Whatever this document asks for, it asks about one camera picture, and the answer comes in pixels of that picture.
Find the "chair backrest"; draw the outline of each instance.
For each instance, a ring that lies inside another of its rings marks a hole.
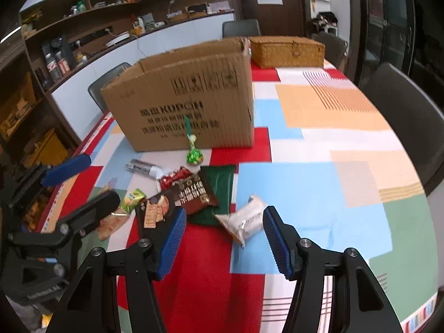
[[[108,72],[104,73],[88,87],[89,94],[91,95],[97,106],[101,109],[101,111],[105,112],[108,110],[108,108],[104,98],[102,97],[102,94],[100,93],[100,89],[104,87],[106,83],[110,82],[112,79],[114,79],[117,75],[119,75],[130,66],[131,65],[127,62],[122,62],[120,65],[117,65]]]
[[[255,19],[240,21],[225,21],[222,24],[222,36],[261,36],[259,22]]]
[[[323,31],[314,36],[314,40],[321,42],[326,46],[326,60],[332,63],[336,68],[339,68],[340,62],[347,51],[347,41]]]
[[[417,84],[387,62],[362,91],[390,124],[430,193],[440,182],[433,176],[444,162],[444,114]]]

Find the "patchwork tablecloth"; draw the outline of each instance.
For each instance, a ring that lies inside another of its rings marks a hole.
[[[427,200],[412,163],[377,109],[339,71],[252,67],[255,144],[204,150],[203,164],[236,164],[231,210],[256,193],[283,221],[326,249],[356,247],[387,293],[404,332],[416,331],[437,297],[437,247]],[[187,151],[135,153],[109,113],[79,149],[92,166],[53,194],[42,231],[110,183],[157,193],[153,180],[125,170],[132,158],[178,168]],[[134,213],[106,241],[83,240],[81,261],[138,240]],[[233,243],[222,228],[188,224],[172,268],[156,283],[169,332],[276,333],[295,282],[278,273],[263,232]],[[332,280],[326,278],[319,332],[326,333]],[[130,333],[125,277],[118,277],[122,331]]]

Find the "dark green snack package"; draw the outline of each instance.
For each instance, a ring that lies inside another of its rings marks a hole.
[[[188,216],[188,222],[203,226],[219,226],[220,223],[214,214],[229,214],[236,165],[202,166],[200,170],[205,173],[219,200],[219,206],[208,206],[201,212]]]

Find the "metal screw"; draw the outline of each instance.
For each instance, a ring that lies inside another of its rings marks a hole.
[[[302,245],[304,248],[308,248],[311,246],[311,240],[307,238],[303,238],[299,240],[299,244]]]
[[[54,273],[59,277],[65,276],[65,267],[60,263],[54,264]]]
[[[94,249],[91,251],[91,254],[94,255],[95,257],[98,257],[98,256],[99,256],[100,254],[102,254],[104,251],[105,251],[104,248],[102,248],[102,247],[100,247],[100,246],[97,246],[96,248],[94,248]]]
[[[148,238],[142,238],[141,240],[139,240],[138,244],[141,247],[146,247],[151,244],[151,241]]]
[[[63,224],[60,226],[60,233],[62,233],[63,235],[67,235],[68,232],[69,232],[69,226],[68,226],[68,224],[63,223]]]
[[[357,257],[358,256],[358,251],[356,249],[354,249],[354,248],[348,248],[347,249],[347,254],[350,257]]]

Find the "brown door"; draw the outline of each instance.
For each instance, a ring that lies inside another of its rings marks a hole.
[[[239,0],[244,19],[256,19],[262,35],[305,36],[304,0],[282,0],[283,5]]]

